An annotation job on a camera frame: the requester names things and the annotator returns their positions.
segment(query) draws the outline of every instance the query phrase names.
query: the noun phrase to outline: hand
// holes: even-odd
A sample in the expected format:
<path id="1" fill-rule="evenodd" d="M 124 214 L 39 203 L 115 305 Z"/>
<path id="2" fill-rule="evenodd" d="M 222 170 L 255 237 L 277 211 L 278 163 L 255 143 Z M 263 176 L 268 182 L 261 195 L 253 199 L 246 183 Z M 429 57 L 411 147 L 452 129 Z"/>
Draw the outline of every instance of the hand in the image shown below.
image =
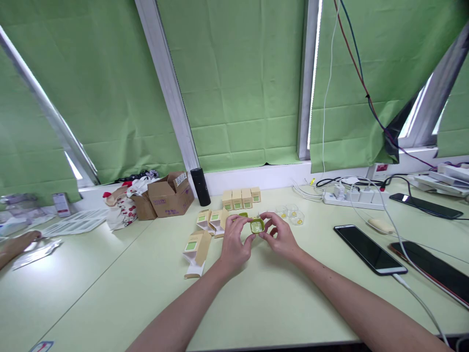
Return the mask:
<path id="1" fill-rule="evenodd" d="M 37 238 L 41 238 L 41 233 L 39 231 L 26 232 L 24 235 L 8 240 L 2 252 L 10 258 L 14 258 L 21 254 L 32 243 L 32 241 Z"/>
<path id="2" fill-rule="evenodd" d="M 256 235 L 250 235 L 244 241 L 244 245 L 241 243 L 241 230 L 246 223 L 251 221 L 251 218 L 240 215 L 231 215 L 226 219 L 225 235 L 218 263 L 229 275 L 236 272 L 251 257 L 251 244 Z"/>
<path id="3" fill-rule="evenodd" d="M 269 219 L 269 221 L 265 224 L 264 232 L 259 233 L 259 236 L 267 241 L 275 253 L 290 261 L 294 259 L 301 251 L 301 248 L 298 246 L 297 241 L 295 241 L 290 226 L 275 213 L 262 213 L 260 218 L 263 220 Z M 275 227 L 269 234 L 267 231 L 272 225 Z"/>

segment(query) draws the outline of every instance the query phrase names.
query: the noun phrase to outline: red wire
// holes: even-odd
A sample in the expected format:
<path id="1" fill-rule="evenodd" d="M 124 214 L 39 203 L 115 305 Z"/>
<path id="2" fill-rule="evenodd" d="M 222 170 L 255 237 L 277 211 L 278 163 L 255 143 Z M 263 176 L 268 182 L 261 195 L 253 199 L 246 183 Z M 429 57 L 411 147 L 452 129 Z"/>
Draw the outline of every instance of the red wire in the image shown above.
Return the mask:
<path id="1" fill-rule="evenodd" d="M 334 0 L 334 6 L 336 7 L 336 11 L 338 11 L 338 8 L 337 8 L 337 2 L 336 0 Z M 365 82 L 363 81 L 363 77 L 360 75 L 360 71 L 358 70 L 358 67 L 357 67 L 357 63 L 355 62 L 355 58 L 353 57 L 353 54 L 352 54 L 352 50 L 350 50 L 350 46 L 348 44 L 348 40 L 347 40 L 347 36 L 345 35 L 345 32 L 343 31 L 343 27 L 342 27 L 342 21 L 341 21 L 341 17 L 339 14 L 337 14 L 337 18 L 339 20 L 339 25 L 341 27 L 341 32 L 342 32 L 342 36 L 343 36 L 343 39 L 345 40 L 345 44 L 347 45 L 347 49 L 348 49 L 348 53 L 350 54 L 350 57 L 352 58 L 352 61 L 353 61 L 353 65 L 355 66 L 355 70 L 357 71 L 357 75 L 358 75 L 358 78 L 360 79 L 360 82 L 362 83 L 362 86 L 363 86 L 363 89 L 365 90 L 366 92 L 366 95 L 367 95 L 367 98 L 369 99 L 370 101 L 370 105 L 371 105 L 371 108 L 373 109 L 373 112 L 375 114 L 375 116 L 378 116 L 378 114 L 376 114 L 376 110 L 375 110 L 375 107 L 373 106 L 373 101 L 371 100 L 371 96 L 370 96 L 370 93 L 368 92 L 368 89 L 366 89 L 366 85 L 365 85 Z M 392 136 L 391 136 L 391 133 L 389 133 L 389 131 L 384 128 L 379 119 L 377 118 L 378 120 L 378 123 L 380 124 L 380 127 L 383 129 L 384 133 L 386 133 L 386 135 L 389 137 L 389 139 L 391 140 L 392 142 Z M 413 156 L 413 155 L 410 155 L 408 152 L 406 152 L 403 148 L 399 147 L 399 145 L 397 144 L 394 144 L 397 148 L 399 148 L 401 151 L 403 151 L 406 155 L 414 158 L 414 159 L 417 159 L 418 161 L 428 165 L 429 167 L 431 168 L 434 168 L 433 165 L 427 163 L 426 161 L 423 161 L 423 160 L 420 160 L 419 158 L 417 158 L 416 156 Z"/>

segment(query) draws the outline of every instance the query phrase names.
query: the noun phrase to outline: phone screen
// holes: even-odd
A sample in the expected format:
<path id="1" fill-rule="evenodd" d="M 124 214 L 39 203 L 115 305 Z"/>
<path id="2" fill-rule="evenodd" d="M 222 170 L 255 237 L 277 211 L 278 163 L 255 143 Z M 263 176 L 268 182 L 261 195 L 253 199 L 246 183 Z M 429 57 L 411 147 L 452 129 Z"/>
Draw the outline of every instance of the phone screen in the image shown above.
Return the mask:
<path id="1" fill-rule="evenodd" d="M 440 214 L 440 215 L 443 215 L 443 216 L 449 217 L 449 218 L 457 218 L 457 217 L 460 217 L 463 214 L 458 210 L 454 210 L 454 209 L 451 209 L 451 208 L 446 208 L 442 205 L 438 205 L 438 204 L 435 204 L 435 203 L 430 203 L 430 202 L 427 202 L 426 200 L 418 199 L 418 198 L 415 198 L 415 197 L 410 198 L 408 195 L 405 195 L 405 194 L 402 194 L 402 193 L 393 194 L 389 198 L 391 198 L 393 200 L 397 200 L 401 203 L 408 204 L 408 205 L 413 206 L 413 207 L 418 206 L 419 208 L 428 210 L 431 213 Z"/>
<path id="2" fill-rule="evenodd" d="M 404 248 L 409 258 L 421 271 L 445 286 L 463 301 L 469 303 L 469 277 L 456 270 L 448 263 L 435 257 L 414 242 L 404 241 Z M 401 245 L 392 243 L 395 252 L 402 253 Z"/>
<path id="3" fill-rule="evenodd" d="M 334 230 L 365 262 L 376 270 L 402 267 L 399 262 L 356 226 L 336 226 Z"/>

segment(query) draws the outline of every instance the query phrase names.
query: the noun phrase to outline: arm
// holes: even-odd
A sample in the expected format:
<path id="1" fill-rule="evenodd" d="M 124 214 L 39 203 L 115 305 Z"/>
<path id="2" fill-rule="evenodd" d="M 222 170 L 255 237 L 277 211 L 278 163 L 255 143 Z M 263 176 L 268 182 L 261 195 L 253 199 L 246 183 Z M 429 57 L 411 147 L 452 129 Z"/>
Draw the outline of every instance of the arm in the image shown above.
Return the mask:
<path id="1" fill-rule="evenodd" d="M 20 255 L 32 241 L 40 237 L 41 233 L 39 231 L 30 231 L 8 240 L 5 247 L 0 251 L 0 269 L 7 265 L 10 260 Z"/>
<path id="2" fill-rule="evenodd" d="M 259 234 L 324 293 L 347 324 L 373 351 L 451 351 L 437 337 L 382 298 L 321 264 L 303 251 L 290 226 L 275 213 Z M 274 225 L 270 233 L 267 230 Z"/>
<path id="3" fill-rule="evenodd" d="M 217 293 L 251 256 L 256 236 L 250 235 L 244 245 L 240 238 L 250 221 L 239 215 L 227 218 L 220 258 L 143 330 L 127 352 L 186 350 Z"/>

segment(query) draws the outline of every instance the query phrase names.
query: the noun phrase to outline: black bottle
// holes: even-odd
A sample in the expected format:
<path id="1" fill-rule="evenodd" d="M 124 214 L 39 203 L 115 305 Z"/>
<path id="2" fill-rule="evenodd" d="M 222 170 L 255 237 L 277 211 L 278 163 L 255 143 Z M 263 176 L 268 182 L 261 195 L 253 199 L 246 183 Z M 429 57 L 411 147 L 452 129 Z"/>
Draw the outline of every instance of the black bottle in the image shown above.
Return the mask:
<path id="1" fill-rule="evenodd" d="M 207 184 L 205 182 L 204 171 L 202 168 L 196 168 L 191 170 L 192 181 L 194 182 L 195 191 L 199 198 L 201 206 L 206 206 L 211 203 Z"/>

